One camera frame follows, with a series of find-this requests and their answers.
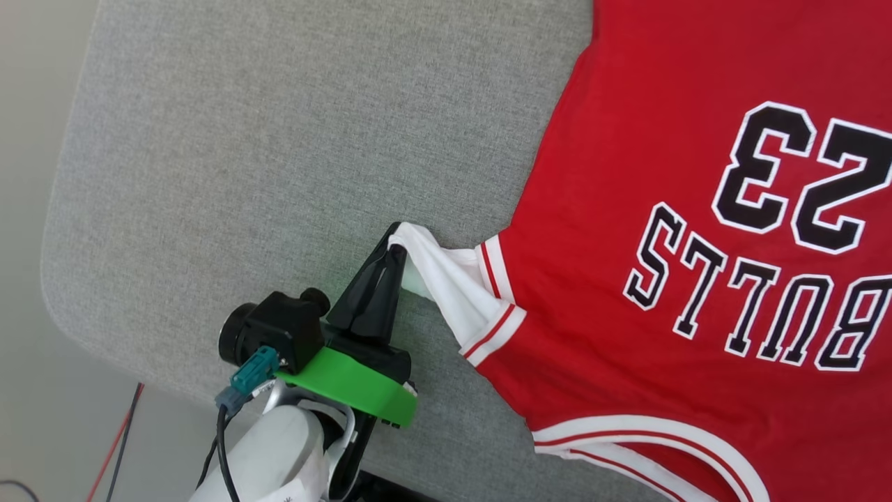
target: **number 23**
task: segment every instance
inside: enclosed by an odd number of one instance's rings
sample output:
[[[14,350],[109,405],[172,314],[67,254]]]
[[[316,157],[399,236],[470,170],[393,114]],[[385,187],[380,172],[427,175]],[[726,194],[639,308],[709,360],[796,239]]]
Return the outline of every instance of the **number 23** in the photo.
[[[766,102],[750,110],[740,124],[731,164],[725,169],[713,200],[719,221],[759,234],[778,228],[787,210],[787,198],[767,192],[759,194],[756,201],[744,198],[751,184],[770,188],[781,163],[778,157],[762,153],[762,145],[768,136],[775,136],[782,141],[781,152],[808,157],[815,133],[808,113],[800,108]],[[790,222],[800,246],[831,255],[858,247],[864,220],[841,215],[830,223],[822,221],[821,216],[828,209],[889,186],[892,135],[831,119],[818,162],[841,169],[846,159],[858,162],[858,166],[803,187]]]

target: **teal connector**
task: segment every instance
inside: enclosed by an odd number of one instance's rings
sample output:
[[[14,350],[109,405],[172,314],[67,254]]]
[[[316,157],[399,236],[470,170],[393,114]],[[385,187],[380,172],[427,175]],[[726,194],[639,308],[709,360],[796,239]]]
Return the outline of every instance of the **teal connector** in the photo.
[[[278,371],[278,354],[273,347],[263,346],[232,375],[229,384],[243,396],[250,396],[264,381]]]

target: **gray upholstered table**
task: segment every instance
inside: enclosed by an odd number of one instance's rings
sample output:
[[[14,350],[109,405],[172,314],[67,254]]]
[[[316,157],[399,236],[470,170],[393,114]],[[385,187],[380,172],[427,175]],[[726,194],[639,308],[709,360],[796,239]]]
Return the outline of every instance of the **gray upholstered table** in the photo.
[[[508,223],[591,1],[103,0],[43,250],[59,327],[209,402],[247,300],[337,297],[393,221],[470,247]],[[523,421],[404,295],[415,425],[364,467],[442,500],[659,499],[533,453]]]

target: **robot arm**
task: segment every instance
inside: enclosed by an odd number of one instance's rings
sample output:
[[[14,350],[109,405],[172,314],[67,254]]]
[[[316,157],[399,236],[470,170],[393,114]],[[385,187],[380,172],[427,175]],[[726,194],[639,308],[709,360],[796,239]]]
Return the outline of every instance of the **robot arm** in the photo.
[[[387,246],[394,223],[335,303],[308,289],[300,298],[275,292],[238,307],[219,336],[219,353],[240,367],[275,350],[275,384],[264,415],[228,452],[190,502],[316,502],[348,496],[375,423],[409,426],[417,394],[409,354],[390,346],[406,251]]]

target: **red wire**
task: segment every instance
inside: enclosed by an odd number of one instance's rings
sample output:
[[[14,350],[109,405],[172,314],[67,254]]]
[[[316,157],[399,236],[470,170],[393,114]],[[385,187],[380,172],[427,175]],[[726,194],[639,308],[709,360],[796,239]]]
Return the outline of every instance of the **red wire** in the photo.
[[[143,393],[143,384],[140,384],[139,392],[137,394],[137,398],[139,395]],[[105,475],[105,469],[109,466],[109,462],[112,460],[112,455],[114,455],[115,448],[118,447],[118,443],[120,442],[120,436],[124,433],[124,429],[127,428],[127,420],[130,418],[130,410],[127,410],[127,414],[124,415],[124,420],[120,423],[120,429],[118,429],[118,435],[114,437],[114,442],[111,444],[111,448],[109,448],[108,455],[105,456],[105,461],[103,462],[103,468],[99,470],[99,475],[96,476],[96,481],[93,483],[93,488],[90,490],[90,494],[87,496],[87,502],[91,502],[93,500],[93,495],[96,494],[96,489],[99,488],[99,481],[103,480],[103,476]]]

